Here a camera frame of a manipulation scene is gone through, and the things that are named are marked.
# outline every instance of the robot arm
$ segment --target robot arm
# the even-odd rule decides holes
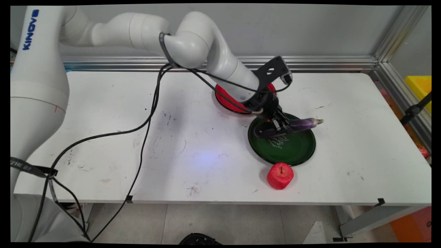
[[[210,74],[253,90],[264,90],[271,83],[266,71],[258,76],[231,53],[216,24],[203,13],[187,14],[176,34],[164,35],[168,33],[167,20],[155,15],[124,13],[104,24],[90,21],[77,6],[29,6],[11,73],[11,157],[26,161],[64,120],[69,84],[58,51],[59,41],[72,46],[116,45],[144,49],[166,56],[171,64],[185,68],[197,68],[207,60]],[[289,70],[280,77],[284,82],[292,80]],[[212,79],[248,109],[260,110],[258,116],[272,120],[275,135],[289,129],[274,94],[255,93]],[[26,241],[36,215],[33,204],[37,206],[39,198],[13,195],[18,175],[19,171],[11,167],[11,241]],[[42,226],[44,220],[41,220],[40,231],[34,238],[54,230],[56,218],[50,217],[55,216],[50,212],[54,210],[44,210],[42,216],[45,211],[49,216],[47,223]],[[68,230],[68,226],[58,226],[58,230],[62,228]],[[70,237],[77,235],[78,232],[70,233]]]

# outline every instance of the handwriting on plate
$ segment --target handwriting on plate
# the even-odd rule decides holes
[[[281,145],[283,145],[284,142],[288,141],[288,139],[285,136],[279,136],[273,137],[268,141],[273,147],[282,149]]]

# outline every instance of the eggplant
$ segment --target eggplant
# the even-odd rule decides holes
[[[301,120],[289,120],[290,129],[282,129],[277,131],[272,122],[264,122],[254,129],[254,135],[257,138],[268,139],[285,134],[302,132],[316,127],[323,123],[322,119],[307,118]]]

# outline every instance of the floor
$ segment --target floor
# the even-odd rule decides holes
[[[91,238],[120,204],[94,204]],[[354,209],[354,214],[365,211]],[[178,244],[190,233],[203,233],[221,244],[302,244],[316,221],[326,243],[340,237],[332,206],[126,204],[96,243]],[[349,239],[348,243],[397,242],[389,224]]]

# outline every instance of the apple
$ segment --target apple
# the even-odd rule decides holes
[[[269,170],[266,177],[271,187],[275,189],[284,189],[294,178],[294,171],[285,163],[276,163]]]

